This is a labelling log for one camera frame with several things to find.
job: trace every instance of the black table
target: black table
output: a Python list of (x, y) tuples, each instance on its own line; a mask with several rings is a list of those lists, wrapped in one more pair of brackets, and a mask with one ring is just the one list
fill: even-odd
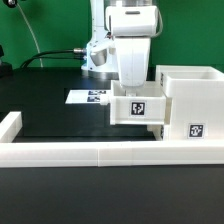
[(110, 81), (70, 68), (18, 69), (0, 79), (0, 112), (23, 112), (24, 128), (15, 142), (154, 139), (146, 126), (111, 126), (109, 105), (65, 104), (71, 89), (109, 90)]
[[(23, 111), (16, 142), (153, 140), (144, 127), (110, 127), (108, 107), (95, 105), (87, 114), (84, 105), (64, 105), (77, 83), (109, 89), (108, 81), (84, 79), (75, 69), (14, 73), (0, 79), (0, 112)], [(87, 118), (78, 123), (77, 116)], [(223, 189), (222, 165), (0, 169), (0, 223), (222, 224)]]

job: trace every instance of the black cable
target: black cable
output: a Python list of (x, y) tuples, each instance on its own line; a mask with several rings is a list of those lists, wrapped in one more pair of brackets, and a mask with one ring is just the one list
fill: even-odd
[(70, 57), (70, 58), (65, 58), (65, 57), (44, 57), (44, 55), (51, 55), (51, 54), (68, 54), (68, 53), (72, 53), (74, 54), (74, 50), (55, 50), (55, 51), (45, 51), (39, 54), (34, 55), (32, 58), (24, 61), (22, 63), (22, 65), (20, 66), (20, 68), (26, 68), (28, 67), (28, 65), (36, 60), (36, 59), (40, 59), (40, 58), (44, 58), (44, 59), (77, 59), (77, 60), (83, 60), (83, 55), (75, 55), (74, 57)]
[(72, 59), (76, 59), (76, 60), (83, 60), (83, 57), (33, 57), (31, 59), (26, 60), (25, 62), (23, 62), (23, 64), (20, 66), (20, 68), (27, 68), (28, 65), (33, 62), (36, 59), (67, 59), (67, 60), (72, 60)]

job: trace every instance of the white container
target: white container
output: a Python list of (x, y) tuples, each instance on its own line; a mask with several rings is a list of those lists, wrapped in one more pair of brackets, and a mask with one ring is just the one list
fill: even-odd
[(146, 82), (136, 97), (127, 97), (119, 81), (111, 81), (110, 123), (164, 124), (166, 97), (159, 82)]
[(224, 138), (223, 73), (212, 67), (157, 66), (156, 80), (169, 102), (165, 125), (154, 127), (157, 139)]

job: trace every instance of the green wall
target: green wall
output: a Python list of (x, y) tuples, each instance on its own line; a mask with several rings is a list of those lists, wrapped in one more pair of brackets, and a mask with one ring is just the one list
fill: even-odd
[[(157, 0), (163, 34), (152, 41), (150, 66), (211, 65), (224, 71), (224, 1)], [(26, 0), (20, 5), (41, 51), (85, 47), (91, 37), (89, 0)], [(18, 9), (0, 5), (0, 44), (4, 61), (18, 68), (37, 53)], [(78, 61), (45, 60), (45, 66), (80, 66)]]

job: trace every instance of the cable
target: cable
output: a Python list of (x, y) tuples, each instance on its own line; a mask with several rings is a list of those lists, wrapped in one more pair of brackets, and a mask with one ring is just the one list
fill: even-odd
[[(31, 27), (31, 25), (30, 25), (30, 23), (29, 23), (29, 21), (28, 21), (26, 15), (25, 15), (25, 13), (23, 12), (23, 9), (21, 8), (21, 6), (20, 6), (19, 3), (17, 3), (17, 6), (18, 6), (18, 9), (19, 9), (19, 11), (20, 11), (20, 13), (21, 13), (21, 15), (22, 15), (22, 17), (23, 17), (23, 19), (24, 19), (26, 25), (28, 26), (28, 28), (29, 28), (29, 30), (30, 30), (30, 33), (31, 33), (31, 35), (32, 35), (32, 37), (33, 37), (34, 43), (35, 43), (36, 48), (37, 48), (37, 52), (40, 53), (40, 47), (39, 47), (37, 38), (36, 38), (36, 36), (35, 36), (35, 34), (34, 34), (34, 32), (33, 32), (33, 29), (32, 29), (32, 27)], [(41, 68), (44, 67), (41, 58), (40, 58), (40, 66), (41, 66)]]
[(74, 54), (73, 57), (46, 57), (44, 55), (52, 55), (52, 54), (68, 54), (72, 53), (74, 54), (74, 50), (55, 50), (55, 51), (45, 51), (39, 54), (34, 55), (32, 58), (24, 61), (20, 68), (27, 68), (28, 65), (36, 60), (36, 59), (77, 59), (77, 60), (84, 60), (84, 54), (79, 53), (79, 54)]

